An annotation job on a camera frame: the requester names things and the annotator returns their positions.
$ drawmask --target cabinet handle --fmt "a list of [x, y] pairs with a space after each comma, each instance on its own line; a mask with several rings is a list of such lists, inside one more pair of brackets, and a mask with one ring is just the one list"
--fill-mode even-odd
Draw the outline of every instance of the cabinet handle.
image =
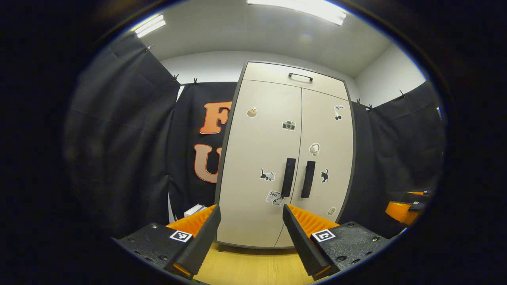
[[293, 75], [299, 75], [299, 76], [303, 76], [303, 77], [306, 77], [306, 78], [309, 78], [310, 81], [313, 81], [313, 78], [309, 77], [309, 76], [306, 76], [306, 75], [301, 75], [301, 74], [297, 74], [297, 73], [289, 73], [288, 76], [289, 77], [292, 77]]
[[287, 158], [285, 164], [285, 175], [283, 176], [283, 186], [281, 197], [288, 197], [291, 195], [292, 178], [294, 177], [294, 169], [296, 168], [296, 159]]
[[301, 190], [301, 198], [309, 198], [312, 190], [313, 173], [315, 172], [315, 161], [306, 162], [305, 181], [303, 182], [303, 190]]

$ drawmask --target white cabinet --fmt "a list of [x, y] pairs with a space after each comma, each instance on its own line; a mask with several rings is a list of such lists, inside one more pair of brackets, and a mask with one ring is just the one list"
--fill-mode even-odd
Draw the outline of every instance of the white cabinet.
[[354, 148], [345, 85], [309, 70], [248, 62], [238, 87], [216, 189], [217, 241], [293, 246], [284, 204], [334, 222], [345, 202]]

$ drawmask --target ceiling light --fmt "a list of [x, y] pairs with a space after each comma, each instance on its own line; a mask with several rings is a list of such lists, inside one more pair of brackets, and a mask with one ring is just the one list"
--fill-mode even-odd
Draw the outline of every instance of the ceiling light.
[[156, 14], [135, 25], [132, 29], [130, 29], [130, 31], [135, 31], [137, 36], [140, 38], [163, 25], [165, 25], [164, 16]]
[[347, 16], [343, 9], [324, 0], [247, 0], [249, 5], [269, 5], [311, 14], [341, 26]]

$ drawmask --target wooden floor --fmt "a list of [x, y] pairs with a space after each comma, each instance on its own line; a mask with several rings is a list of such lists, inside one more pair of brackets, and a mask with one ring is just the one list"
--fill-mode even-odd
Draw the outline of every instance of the wooden floor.
[[213, 243], [194, 279], [210, 285], [313, 283], [295, 249], [256, 250]]

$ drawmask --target white wall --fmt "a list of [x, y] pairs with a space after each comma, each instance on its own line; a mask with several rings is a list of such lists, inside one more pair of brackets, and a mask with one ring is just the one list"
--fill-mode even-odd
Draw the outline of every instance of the white wall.
[[421, 85], [426, 78], [415, 63], [392, 44], [356, 78], [361, 103], [378, 106]]
[[164, 67], [173, 75], [178, 76], [181, 84], [197, 82], [237, 82], [243, 65], [248, 60], [272, 61], [315, 70], [317, 72], [341, 79], [346, 82], [350, 98], [360, 98], [359, 90], [351, 77], [309, 61], [293, 57], [246, 51], [215, 51], [177, 56], [161, 60]]

